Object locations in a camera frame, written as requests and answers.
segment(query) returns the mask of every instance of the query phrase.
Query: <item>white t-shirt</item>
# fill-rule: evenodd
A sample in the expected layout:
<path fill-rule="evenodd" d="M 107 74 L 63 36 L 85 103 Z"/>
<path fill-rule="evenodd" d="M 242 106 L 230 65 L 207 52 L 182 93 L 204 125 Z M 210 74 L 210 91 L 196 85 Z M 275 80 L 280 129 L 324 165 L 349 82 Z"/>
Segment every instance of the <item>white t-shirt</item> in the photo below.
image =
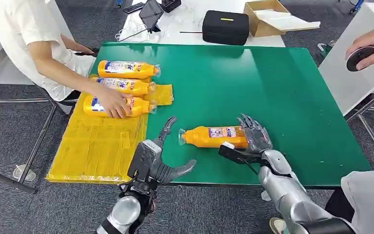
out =
<path fill-rule="evenodd" d="M 73 89 L 38 73 L 27 47 L 35 41 L 50 41 L 54 59 L 78 74 L 88 75 L 95 58 L 76 56 L 65 47 L 44 0 L 0 0 L 0 43 L 9 59 L 54 100 L 64 100 Z"/>
<path fill-rule="evenodd" d="M 355 210 L 352 225 L 360 234 L 374 234 L 374 171 L 351 172 L 341 185 Z"/>

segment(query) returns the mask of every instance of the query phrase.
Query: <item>cardboard box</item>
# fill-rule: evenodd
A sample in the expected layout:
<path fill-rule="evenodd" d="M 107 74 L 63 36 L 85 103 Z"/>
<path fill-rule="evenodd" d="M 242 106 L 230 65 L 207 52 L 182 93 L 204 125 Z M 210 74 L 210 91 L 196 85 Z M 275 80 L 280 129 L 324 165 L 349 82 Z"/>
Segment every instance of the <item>cardboard box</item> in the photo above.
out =
<path fill-rule="evenodd" d="M 278 1 L 278 0 L 259 0 L 259 1 L 251 1 L 246 2 L 244 5 L 244 11 L 246 15 L 249 16 L 249 23 L 250 23 L 250 33 L 254 37 L 267 37 L 267 36 L 275 36 L 275 35 L 284 35 L 288 31 L 297 31 L 297 30 L 309 30 L 319 28 L 319 26 L 315 27 L 303 27 L 303 26 L 295 26 L 295 28 L 287 28 L 285 30 L 280 30 L 269 23 L 259 19 L 259 17 L 254 13 L 254 11 L 259 10 L 270 10 L 276 12 L 284 12 L 290 14 L 290 12 Z"/>

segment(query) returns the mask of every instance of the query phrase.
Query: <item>bottle label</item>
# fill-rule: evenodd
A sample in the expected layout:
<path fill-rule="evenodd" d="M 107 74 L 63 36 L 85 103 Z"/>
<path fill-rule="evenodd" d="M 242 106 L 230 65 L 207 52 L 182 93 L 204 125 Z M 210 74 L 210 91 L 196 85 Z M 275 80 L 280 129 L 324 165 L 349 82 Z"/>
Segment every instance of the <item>bottle label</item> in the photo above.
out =
<path fill-rule="evenodd" d="M 134 98 L 125 98 L 124 99 L 125 104 L 130 106 L 130 110 L 134 107 Z M 93 111 L 104 111 L 104 107 L 102 107 L 99 104 L 99 101 L 96 97 L 93 98 L 93 101 L 91 102 L 91 110 Z"/>
<path fill-rule="evenodd" d="M 118 88 L 121 90 L 127 90 L 128 87 L 130 87 L 130 90 L 133 90 L 135 84 L 133 80 L 116 78 L 97 78 L 97 82 L 108 88 Z"/>
<path fill-rule="evenodd" d="M 242 137 L 243 132 L 238 127 L 209 128 L 208 136 L 210 138 L 219 137 Z"/>
<path fill-rule="evenodd" d="M 125 104 L 130 106 L 130 110 L 132 110 L 132 108 L 134 107 L 134 98 L 133 97 L 125 98 L 124 101 L 125 101 Z"/>
<path fill-rule="evenodd" d="M 139 72 L 140 70 L 140 62 L 107 61 L 105 63 L 105 72 L 107 73 Z"/>
<path fill-rule="evenodd" d="M 98 99 L 96 97 L 93 98 L 93 101 L 91 102 L 91 110 L 93 111 L 104 111 L 104 107 L 102 107 Z"/>

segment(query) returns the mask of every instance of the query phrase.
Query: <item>shoe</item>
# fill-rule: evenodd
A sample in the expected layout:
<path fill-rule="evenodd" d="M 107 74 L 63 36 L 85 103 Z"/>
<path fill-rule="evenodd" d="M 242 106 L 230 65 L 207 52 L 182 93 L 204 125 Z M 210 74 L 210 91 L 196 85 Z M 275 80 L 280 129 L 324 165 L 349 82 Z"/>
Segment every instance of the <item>shoe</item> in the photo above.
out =
<path fill-rule="evenodd" d="M 284 230 L 286 230 L 286 222 L 280 218 L 271 218 L 269 220 L 270 229 L 274 234 L 283 234 Z"/>

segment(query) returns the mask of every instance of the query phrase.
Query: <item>cable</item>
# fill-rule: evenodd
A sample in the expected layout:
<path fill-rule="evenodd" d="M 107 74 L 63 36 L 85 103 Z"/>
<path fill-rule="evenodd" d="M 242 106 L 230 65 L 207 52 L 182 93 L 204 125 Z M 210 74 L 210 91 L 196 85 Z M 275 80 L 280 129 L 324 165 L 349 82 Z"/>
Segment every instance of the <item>cable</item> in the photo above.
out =
<path fill-rule="evenodd" d="M 254 172 L 254 174 L 259 175 L 259 173 L 257 173 L 256 170 L 254 170 L 254 168 L 248 162 L 246 162 L 245 160 L 243 160 L 241 158 L 238 158 L 238 159 L 240 161 L 244 162 Z"/>
<path fill-rule="evenodd" d="M 139 32 L 139 31 L 145 31 L 147 29 L 147 26 L 145 25 L 145 24 L 143 24 L 143 23 L 138 23 L 134 18 L 133 18 L 133 16 L 132 15 L 130 15 L 130 19 L 129 19 L 129 21 L 128 21 L 128 24 L 127 24 L 127 26 L 125 27 L 125 28 L 122 28 L 117 34 L 115 34 L 115 39 L 117 40 L 117 42 L 120 42 L 120 41 L 123 41 L 123 40 L 126 40 L 126 39 L 128 39 L 128 38 L 130 38 L 130 37 L 133 37 L 133 36 L 135 36 L 135 35 L 138 35 L 138 34 L 140 34 L 141 32 Z M 127 37 L 127 38 L 125 38 L 125 39 L 123 39 L 123 40 L 119 40 L 119 38 L 121 37 L 121 34 L 123 34 L 123 32 L 125 31 L 125 33 L 127 33 L 127 35 L 129 34 L 129 33 L 134 33 L 134 31 L 135 32 L 138 32 L 138 33 L 136 33 L 136 34 L 134 34 L 134 35 L 131 35 L 131 36 L 129 36 L 129 37 Z"/>
<path fill-rule="evenodd" d="M 119 40 L 118 42 L 122 42 L 122 41 L 124 41 L 124 40 L 127 40 L 128 38 L 130 38 L 130 37 L 134 37 L 134 36 L 136 36 L 136 35 L 138 35 L 138 34 L 144 32 L 144 31 L 147 31 L 147 29 L 141 30 L 141 31 L 139 31 L 139 32 L 136 33 L 136 34 L 133 34 L 133 35 L 131 35 L 131 36 L 129 36 L 129 37 L 126 37 L 126 38 L 124 38 L 124 39 L 122 39 L 122 40 Z"/>

